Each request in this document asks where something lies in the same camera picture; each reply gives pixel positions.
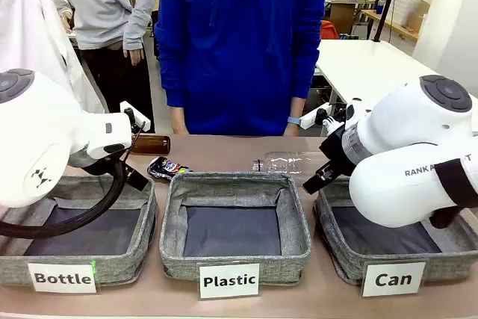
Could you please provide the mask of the grey sweater person left hand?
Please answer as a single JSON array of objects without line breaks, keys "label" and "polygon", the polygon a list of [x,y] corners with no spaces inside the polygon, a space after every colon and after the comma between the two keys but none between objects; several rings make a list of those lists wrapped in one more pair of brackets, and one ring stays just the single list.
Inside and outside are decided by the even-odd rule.
[{"label": "grey sweater person left hand", "polygon": [[124,57],[129,58],[132,66],[137,66],[145,57],[144,49],[124,50]]}]

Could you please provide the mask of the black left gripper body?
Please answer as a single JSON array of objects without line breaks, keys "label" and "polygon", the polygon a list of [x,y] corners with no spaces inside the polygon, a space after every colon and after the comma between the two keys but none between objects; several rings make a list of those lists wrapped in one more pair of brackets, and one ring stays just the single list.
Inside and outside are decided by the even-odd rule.
[{"label": "black left gripper body", "polygon": [[94,159],[83,149],[74,154],[74,167],[80,168],[91,175],[101,176],[106,173],[113,175],[116,164],[120,164],[125,173],[127,173],[127,166],[121,160],[125,152],[126,150],[124,149],[107,155],[105,158]]}]

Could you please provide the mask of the blue hoodie person right hand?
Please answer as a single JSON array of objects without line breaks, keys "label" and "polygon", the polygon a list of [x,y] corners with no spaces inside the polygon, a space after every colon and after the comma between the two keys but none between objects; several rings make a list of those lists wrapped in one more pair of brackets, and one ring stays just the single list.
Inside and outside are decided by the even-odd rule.
[{"label": "blue hoodie person right hand", "polygon": [[185,123],[183,108],[170,107],[170,117],[174,134],[189,134]]}]

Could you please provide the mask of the grey sweater person right hand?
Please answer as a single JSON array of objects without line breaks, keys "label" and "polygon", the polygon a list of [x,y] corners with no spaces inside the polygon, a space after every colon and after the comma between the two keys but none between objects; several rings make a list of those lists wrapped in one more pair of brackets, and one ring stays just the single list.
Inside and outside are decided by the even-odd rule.
[{"label": "grey sweater person right hand", "polygon": [[63,28],[65,31],[70,34],[72,33],[72,11],[71,10],[65,10],[60,13],[60,20],[62,22]]}]

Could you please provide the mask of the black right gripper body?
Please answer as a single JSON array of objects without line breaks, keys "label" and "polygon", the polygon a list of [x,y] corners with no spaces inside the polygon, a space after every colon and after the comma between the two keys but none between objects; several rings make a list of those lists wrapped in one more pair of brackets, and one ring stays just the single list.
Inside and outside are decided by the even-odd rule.
[{"label": "black right gripper body", "polygon": [[340,125],[336,130],[327,136],[321,143],[320,151],[332,161],[339,176],[351,176],[356,165],[346,156],[342,147],[342,136],[345,132],[345,125]]}]

